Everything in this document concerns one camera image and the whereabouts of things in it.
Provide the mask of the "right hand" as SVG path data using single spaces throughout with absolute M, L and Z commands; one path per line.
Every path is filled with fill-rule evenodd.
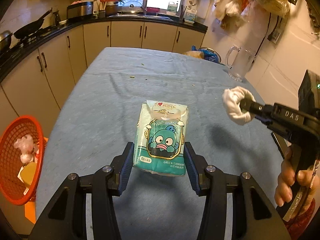
M 300 186 L 309 186 L 312 180 L 311 170 L 300 170 L 295 174 L 291 163 L 292 146 L 289 146 L 284 154 L 285 158 L 281 163 L 281 173 L 278 176 L 278 185 L 274 194 L 276 204 L 281 207 L 284 203 L 291 201 L 293 193 L 291 186 L 298 182 Z

